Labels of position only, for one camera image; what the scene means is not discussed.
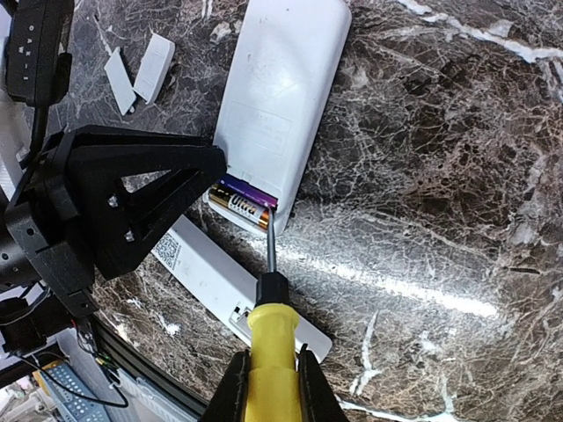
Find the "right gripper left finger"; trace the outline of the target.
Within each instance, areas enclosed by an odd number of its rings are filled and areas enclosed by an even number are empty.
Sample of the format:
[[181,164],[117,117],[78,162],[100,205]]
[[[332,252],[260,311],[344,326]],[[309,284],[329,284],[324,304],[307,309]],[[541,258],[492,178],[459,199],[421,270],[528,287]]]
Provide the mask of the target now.
[[237,352],[232,357],[215,394],[201,416],[202,422],[241,422],[250,373],[250,352]]

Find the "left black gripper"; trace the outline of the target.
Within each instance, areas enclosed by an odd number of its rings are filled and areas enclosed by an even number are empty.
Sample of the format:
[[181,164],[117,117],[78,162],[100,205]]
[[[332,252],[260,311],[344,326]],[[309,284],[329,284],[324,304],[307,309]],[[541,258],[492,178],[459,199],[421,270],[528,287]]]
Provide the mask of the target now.
[[[204,137],[89,125],[54,135],[3,212],[12,242],[74,317],[99,307],[108,280],[135,270],[168,229],[226,172]],[[168,171],[134,192],[121,178]],[[88,184],[98,185],[94,191]]]

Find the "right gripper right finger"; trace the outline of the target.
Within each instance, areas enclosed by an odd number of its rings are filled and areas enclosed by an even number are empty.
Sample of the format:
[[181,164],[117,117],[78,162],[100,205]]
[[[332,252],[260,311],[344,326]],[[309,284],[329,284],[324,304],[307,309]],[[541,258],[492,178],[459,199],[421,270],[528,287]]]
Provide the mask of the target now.
[[308,349],[298,354],[298,375],[303,421],[348,422],[315,354]]

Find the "yellow handled screwdriver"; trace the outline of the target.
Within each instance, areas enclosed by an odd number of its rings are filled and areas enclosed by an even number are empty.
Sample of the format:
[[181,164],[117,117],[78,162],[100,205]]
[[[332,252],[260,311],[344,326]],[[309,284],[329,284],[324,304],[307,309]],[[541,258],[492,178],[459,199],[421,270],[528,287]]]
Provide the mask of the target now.
[[299,316],[289,305],[289,282],[277,270],[275,210],[269,209],[267,271],[256,284],[256,303],[248,317],[252,332],[246,421],[303,419],[296,371]]

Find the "white slim remote control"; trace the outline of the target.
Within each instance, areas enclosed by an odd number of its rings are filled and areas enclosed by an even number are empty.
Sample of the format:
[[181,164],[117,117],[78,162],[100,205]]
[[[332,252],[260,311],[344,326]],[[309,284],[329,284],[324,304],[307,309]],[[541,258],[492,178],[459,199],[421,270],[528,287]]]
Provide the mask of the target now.
[[211,314],[247,345],[247,317],[254,308],[256,278],[182,215],[152,254]]

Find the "white battery cover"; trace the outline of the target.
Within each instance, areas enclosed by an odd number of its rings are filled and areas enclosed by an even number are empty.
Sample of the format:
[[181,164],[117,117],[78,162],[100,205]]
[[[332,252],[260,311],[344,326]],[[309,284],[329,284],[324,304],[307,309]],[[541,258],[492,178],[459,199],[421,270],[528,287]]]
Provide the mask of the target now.
[[104,66],[104,71],[117,103],[121,116],[134,110],[136,95],[121,58],[121,49],[117,47]]

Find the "grey remote battery cover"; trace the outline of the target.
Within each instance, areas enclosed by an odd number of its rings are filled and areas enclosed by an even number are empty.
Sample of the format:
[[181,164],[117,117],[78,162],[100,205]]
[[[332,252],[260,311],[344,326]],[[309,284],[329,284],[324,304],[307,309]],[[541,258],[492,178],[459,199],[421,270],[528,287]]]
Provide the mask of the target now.
[[141,59],[133,90],[147,105],[153,104],[171,66],[175,43],[153,33]]

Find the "grey remote control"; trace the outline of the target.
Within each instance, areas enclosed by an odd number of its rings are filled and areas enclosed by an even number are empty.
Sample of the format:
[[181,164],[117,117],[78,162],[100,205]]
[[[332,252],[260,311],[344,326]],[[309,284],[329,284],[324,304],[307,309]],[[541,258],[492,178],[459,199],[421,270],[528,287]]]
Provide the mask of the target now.
[[351,25],[342,1],[251,1],[214,144],[243,187],[276,199],[286,228]]

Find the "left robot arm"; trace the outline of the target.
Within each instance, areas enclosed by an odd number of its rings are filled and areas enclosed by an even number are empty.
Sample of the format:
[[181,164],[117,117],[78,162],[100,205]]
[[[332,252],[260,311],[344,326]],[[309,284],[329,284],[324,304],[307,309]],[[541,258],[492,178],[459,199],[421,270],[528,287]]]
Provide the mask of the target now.
[[133,272],[226,172],[223,151],[187,135],[86,126],[53,135],[1,203],[4,350],[25,354],[97,309],[91,288]]

